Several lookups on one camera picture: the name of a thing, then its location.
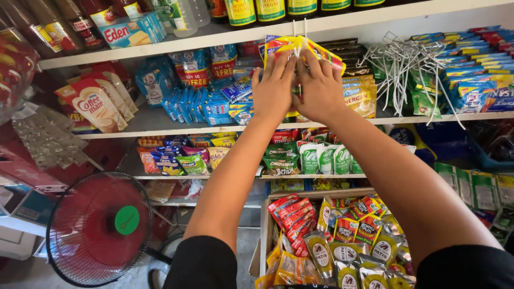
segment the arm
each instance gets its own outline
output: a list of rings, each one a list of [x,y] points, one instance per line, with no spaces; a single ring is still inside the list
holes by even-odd
[[[340,70],[333,71],[311,53],[302,56],[311,74],[299,59],[304,103],[294,99],[295,106],[329,126],[355,157],[405,231],[415,266],[452,245],[502,248],[434,170],[345,105]]]
[[[253,118],[223,161],[212,172],[189,221],[184,239],[212,236],[236,249],[237,226],[255,172],[269,140],[291,107],[290,85],[296,58],[268,58],[262,81],[252,77]]]

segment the red fan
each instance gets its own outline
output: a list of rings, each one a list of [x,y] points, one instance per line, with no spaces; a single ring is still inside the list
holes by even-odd
[[[116,281],[144,252],[171,264],[148,247],[152,212],[140,182],[119,172],[90,175],[68,188],[46,230],[48,261],[79,287]]]

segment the forearm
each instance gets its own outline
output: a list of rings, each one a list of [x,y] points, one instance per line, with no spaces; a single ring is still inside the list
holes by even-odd
[[[500,247],[453,189],[422,160],[350,109],[332,119],[330,128],[406,232],[415,263],[451,245]]]
[[[202,190],[185,238],[213,236],[235,252],[237,226],[274,123],[254,117]]]

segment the hand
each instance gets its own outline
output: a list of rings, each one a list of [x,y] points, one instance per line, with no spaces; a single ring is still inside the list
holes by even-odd
[[[303,103],[293,97],[293,105],[308,119],[329,125],[334,116],[348,110],[344,103],[341,70],[332,68],[326,60],[318,60],[308,49],[302,49],[300,56],[305,58],[305,62],[302,57],[297,60]]]
[[[290,51],[283,52],[276,62],[274,55],[269,55],[262,80],[259,81],[260,68],[252,77],[253,117],[270,121],[276,127],[284,120],[292,103],[291,82],[296,57],[290,55]]]

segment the black sleeve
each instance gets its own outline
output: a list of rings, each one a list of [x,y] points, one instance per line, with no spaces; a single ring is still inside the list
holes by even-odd
[[[197,236],[182,241],[163,289],[236,289],[237,260],[220,239]]]
[[[444,248],[421,262],[416,288],[514,288],[514,256],[480,245]]]

